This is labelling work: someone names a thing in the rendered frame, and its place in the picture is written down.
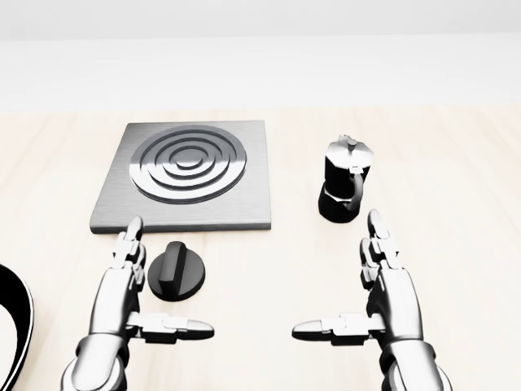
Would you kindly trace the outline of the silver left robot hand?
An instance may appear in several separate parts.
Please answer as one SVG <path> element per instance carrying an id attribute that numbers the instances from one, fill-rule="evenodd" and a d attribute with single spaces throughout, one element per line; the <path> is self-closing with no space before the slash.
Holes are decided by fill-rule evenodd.
<path id="1" fill-rule="evenodd" d="M 206 340 L 213 327 L 201 321 L 166 313 L 142 314 L 138 294 L 145 283 L 146 249 L 141 242 L 143 220 L 134 217 L 117 237 L 113 261 L 105 271 L 90 317 L 90 336 L 116 337 L 124 342 L 174 344 L 177 340 Z"/>

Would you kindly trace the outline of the flat grey stove plate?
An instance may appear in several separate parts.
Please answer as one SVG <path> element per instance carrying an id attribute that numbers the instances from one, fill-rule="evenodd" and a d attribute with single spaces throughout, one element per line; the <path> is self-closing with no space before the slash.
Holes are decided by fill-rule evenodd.
<path id="1" fill-rule="evenodd" d="M 265 123 L 129 123 L 90 230 L 118 233 L 134 216 L 147 232 L 270 229 Z"/>

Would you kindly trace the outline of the round black stove knob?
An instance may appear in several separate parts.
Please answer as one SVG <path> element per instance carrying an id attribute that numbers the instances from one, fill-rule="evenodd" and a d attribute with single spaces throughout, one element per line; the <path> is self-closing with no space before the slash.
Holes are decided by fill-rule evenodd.
<path id="1" fill-rule="evenodd" d="M 205 267 L 201 257 L 181 241 L 170 242 L 147 274 L 154 295 L 163 301 L 184 301 L 202 287 Z"/>

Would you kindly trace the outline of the black and silver moka pot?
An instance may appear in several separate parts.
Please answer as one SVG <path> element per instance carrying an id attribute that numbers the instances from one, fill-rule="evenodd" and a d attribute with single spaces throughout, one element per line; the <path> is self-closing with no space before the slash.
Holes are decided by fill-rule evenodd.
<path id="1" fill-rule="evenodd" d="M 330 222 L 347 223 L 360 212 L 363 187 L 374 153 L 348 135 L 330 143 L 325 154 L 325 182 L 318 199 L 319 213 Z"/>

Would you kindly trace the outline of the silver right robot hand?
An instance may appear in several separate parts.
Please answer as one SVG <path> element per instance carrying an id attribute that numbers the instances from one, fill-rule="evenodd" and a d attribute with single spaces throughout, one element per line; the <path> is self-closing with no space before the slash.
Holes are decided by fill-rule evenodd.
<path id="1" fill-rule="evenodd" d="M 409 272 L 398 259 L 399 249 L 378 210 L 367 218 L 369 236 L 361 240 L 361 282 L 369 292 L 366 315 L 343 313 L 293 327 L 297 340 L 329 341 L 332 345 L 363 345 L 376 339 L 381 348 L 399 340 L 423 338 L 422 315 Z"/>

